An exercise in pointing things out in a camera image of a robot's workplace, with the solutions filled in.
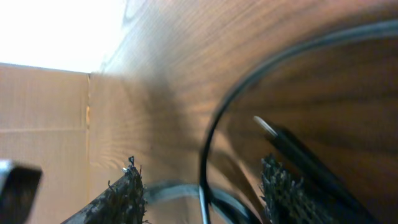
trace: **metal tip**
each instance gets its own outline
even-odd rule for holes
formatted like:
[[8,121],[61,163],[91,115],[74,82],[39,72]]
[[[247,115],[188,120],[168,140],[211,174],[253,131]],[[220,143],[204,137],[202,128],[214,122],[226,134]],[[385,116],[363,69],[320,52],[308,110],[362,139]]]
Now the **metal tip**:
[[269,134],[271,134],[273,137],[276,137],[278,135],[276,131],[259,116],[254,116],[254,121],[257,124],[259,124],[264,130],[266,130]]

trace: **bright white background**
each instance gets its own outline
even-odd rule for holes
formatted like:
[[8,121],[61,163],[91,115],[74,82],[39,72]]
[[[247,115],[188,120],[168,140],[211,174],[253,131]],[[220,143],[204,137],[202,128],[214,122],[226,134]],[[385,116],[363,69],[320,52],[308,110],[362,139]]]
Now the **bright white background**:
[[0,0],[0,62],[100,68],[121,40],[123,0]]

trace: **cable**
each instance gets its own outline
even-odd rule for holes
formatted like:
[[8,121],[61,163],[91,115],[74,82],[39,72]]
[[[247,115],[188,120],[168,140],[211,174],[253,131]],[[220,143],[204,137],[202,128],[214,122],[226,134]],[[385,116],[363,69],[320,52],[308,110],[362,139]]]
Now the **cable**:
[[278,64],[295,56],[298,56],[304,52],[308,52],[322,47],[329,47],[332,45],[343,44],[348,42],[359,42],[362,40],[373,40],[373,39],[385,39],[389,37],[398,36],[398,20],[377,22],[374,24],[368,24],[364,26],[354,27],[346,30],[337,31],[323,37],[304,42],[302,44],[295,45],[279,54],[274,55],[270,59],[266,60],[259,67],[257,67],[252,73],[244,77],[238,82],[223,98],[221,103],[218,105],[217,110],[213,114],[213,118],[210,121],[210,128],[207,132],[207,138],[203,147],[203,152],[200,160],[200,174],[199,174],[199,185],[200,185],[200,204],[203,223],[208,224],[210,222],[210,214],[208,205],[213,201],[211,190],[207,181],[207,158],[211,148],[211,140],[213,139],[214,131],[219,123],[222,115],[226,111],[229,104],[247,87],[256,83],[261,78],[269,75],[269,72],[275,68]]

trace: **wire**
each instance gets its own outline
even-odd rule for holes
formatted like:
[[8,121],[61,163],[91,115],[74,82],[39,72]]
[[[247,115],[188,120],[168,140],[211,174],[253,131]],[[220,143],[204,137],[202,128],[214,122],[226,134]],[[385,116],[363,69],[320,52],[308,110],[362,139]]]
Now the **wire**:
[[226,111],[229,104],[247,87],[256,83],[261,78],[269,75],[269,72],[275,68],[278,64],[295,56],[298,56],[304,52],[311,50],[320,49],[322,47],[329,47],[332,45],[345,44],[348,42],[359,42],[362,40],[374,40],[374,39],[386,39],[390,37],[398,36],[398,19],[391,21],[377,22],[374,24],[368,24],[364,26],[358,26],[346,30],[333,32],[323,37],[304,42],[302,44],[295,45],[279,54],[266,60],[259,67],[257,67],[252,73],[244,77],[238,82],[230,91],[225,95],[221,103],[218,105],[217,110],[213,114],[213,118],[210,121],[210,128],[207,132],[207,138],[203,147],[203,152],[200,159],[200,174],[199,174],[199,185],[200,185],[200,204],[203,223],[208,224],[210,222],[210,213],[208,205],[212,202],[213,196],[207,181],[207,158],[211,149],[211,140],[217,124],[219,123],[222,115]]

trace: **brown wood grain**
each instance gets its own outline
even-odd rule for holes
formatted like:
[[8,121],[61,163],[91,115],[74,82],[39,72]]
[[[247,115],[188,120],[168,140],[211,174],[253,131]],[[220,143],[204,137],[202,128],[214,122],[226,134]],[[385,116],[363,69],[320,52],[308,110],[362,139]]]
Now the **brown wood grain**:
[[[294,43],[397,12],[388,0],[145,1],[115,56],[91,76],[91,165],[116,170],[134,154],[146,183],[197,182],[210,116],[241,77]],[[275,69],[222,119],[210,182],[260,207],[260,158],[276,152],[252,121],[259,115],[297,134],[382,222],[398,220],[397,43],[323,49]],[[232,171],[234,161],[253,178]],[[108,173],[92,186],[117,179]],[[152,223],[200,223],[189,203],[171,205],[177,217],[151,213]]]

